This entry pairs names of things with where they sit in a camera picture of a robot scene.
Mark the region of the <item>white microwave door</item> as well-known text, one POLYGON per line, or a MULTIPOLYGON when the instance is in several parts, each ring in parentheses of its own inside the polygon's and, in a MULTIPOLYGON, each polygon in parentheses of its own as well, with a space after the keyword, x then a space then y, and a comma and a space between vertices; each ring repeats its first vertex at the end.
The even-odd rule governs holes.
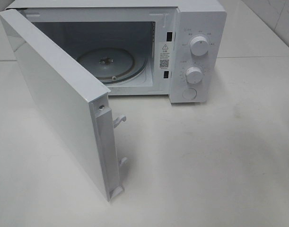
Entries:
POLYGON ((0 19, 30 94, 106 200, 123 191, 109 89, 15 9, 0 19))

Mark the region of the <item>white timer knob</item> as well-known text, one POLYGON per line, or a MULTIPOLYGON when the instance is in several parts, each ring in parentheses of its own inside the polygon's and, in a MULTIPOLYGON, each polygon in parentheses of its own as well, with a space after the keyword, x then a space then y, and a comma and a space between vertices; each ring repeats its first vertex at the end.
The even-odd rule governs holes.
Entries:
POLYGON ((185 73, 186 82, 189 84, 197 84, 203 79, 203 72, 197 66, 190 67, 185 73))

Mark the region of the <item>glass microwave turntable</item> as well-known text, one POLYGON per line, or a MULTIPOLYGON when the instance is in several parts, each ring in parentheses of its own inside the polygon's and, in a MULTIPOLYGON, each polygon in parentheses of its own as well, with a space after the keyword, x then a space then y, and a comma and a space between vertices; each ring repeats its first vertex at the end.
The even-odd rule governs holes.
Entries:
POLYGON ((93 49, 77 58, 81 66, 104 84, 118 83, 137 76, 147 61, 147 55, 114 47, 93 49))

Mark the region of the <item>white warning label sticker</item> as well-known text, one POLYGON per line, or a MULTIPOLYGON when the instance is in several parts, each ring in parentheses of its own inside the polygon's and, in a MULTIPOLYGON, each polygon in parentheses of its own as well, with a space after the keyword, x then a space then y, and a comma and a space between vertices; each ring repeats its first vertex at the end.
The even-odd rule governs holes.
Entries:
POLYGON ((170 69, 171 54, 173 52, 171 42, 160 42, 158 45, 158 65, 162 70, 170 69))

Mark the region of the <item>white microwave oven body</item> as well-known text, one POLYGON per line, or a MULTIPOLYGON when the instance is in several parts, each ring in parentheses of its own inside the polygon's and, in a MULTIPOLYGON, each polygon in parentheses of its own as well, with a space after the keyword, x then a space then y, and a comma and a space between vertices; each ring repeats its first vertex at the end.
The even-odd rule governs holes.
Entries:
POLYGON ((171 103, 207 100, 227 17, 216 0, 16 0, 4 11, 9 9, 20 12, 76 62, 82 54, 105 47, 147 55, 147 64, 137 76, 101 83, 111 96, 167 95, 171 103), (190 51, 190 40, 197 34, 209 40, 208 52, 200 57, 190 51), (160 42, 172 43, 168 70, 158 65, 160 42), (203 72, 197 84, 185 78, 193 66, 203 72), (195 99, 183 98, 188 88, 197 91, 195 99))

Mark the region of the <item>upper white power knob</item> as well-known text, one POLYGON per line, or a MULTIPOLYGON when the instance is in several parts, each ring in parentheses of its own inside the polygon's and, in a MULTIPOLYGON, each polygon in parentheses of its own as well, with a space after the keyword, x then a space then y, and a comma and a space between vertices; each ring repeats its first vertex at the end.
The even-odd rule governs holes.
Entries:
POLYGON ((204 34, 197 34, 190 40, 190 51, 193 56, 203 56, 208 52, 209 40, 204 34))

